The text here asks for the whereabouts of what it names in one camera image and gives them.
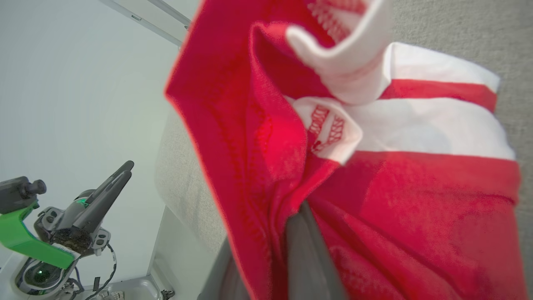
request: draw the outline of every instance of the red and white fabric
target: red and white fabric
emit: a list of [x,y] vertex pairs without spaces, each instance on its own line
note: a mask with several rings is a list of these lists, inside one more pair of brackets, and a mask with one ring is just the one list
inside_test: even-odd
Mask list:
[[253,299],[307,199],[353,299],[525,299],[499,79],[390,43],[386,0],[206,0],[167,97]]

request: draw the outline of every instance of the gray surface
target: gray surface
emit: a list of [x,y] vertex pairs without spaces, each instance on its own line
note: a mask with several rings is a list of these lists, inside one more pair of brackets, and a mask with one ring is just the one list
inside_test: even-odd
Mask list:
[[[496,116],[521,166],[516,216],[526,282],[533,295],[533,2],[393,0],[393,5],[395,41],[476,62],[502,78]],[[173,112],[161,142],[156,184],[172,212],[216,252],[224,227],[188,135]]]
[[516,210],[533,298],[533,1],[394,0],[394,39],[476,62],[498,74],[496,117],[522,171]]
[[[84,300],[94,293],[92,286],[84,286],[83,288],[85,292],[77,295],[75,300]],[[126,300],[163,300],[163,296],[151,276],[110,283],[100,293],[105,291],[110,294],[114,291],[123,291]],[[101,297],[94,296],[93,299],[97,300]]]
[[212,253],[217,253],[226,237],[224,224],[189,135],[175,112],[170,112],[161,139],[155,181],[159,195],[171,212]]

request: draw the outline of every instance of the red cloth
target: red cloth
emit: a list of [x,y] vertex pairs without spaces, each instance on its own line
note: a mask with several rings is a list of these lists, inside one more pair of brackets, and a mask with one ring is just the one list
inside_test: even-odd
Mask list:
[[[166,91],[252,299],[287,298],[284,229],[304,199],[353,299],[527,298],[516,162],[357,151],[341,167],[315,156],[315,137],[283,95],[333,96],[287,44],[289,24],[335,44],[305,1],[207,0]],[[394,81],[383,98],[416,98],[417,84]],[[488,93],[479,102],[493,109]]]

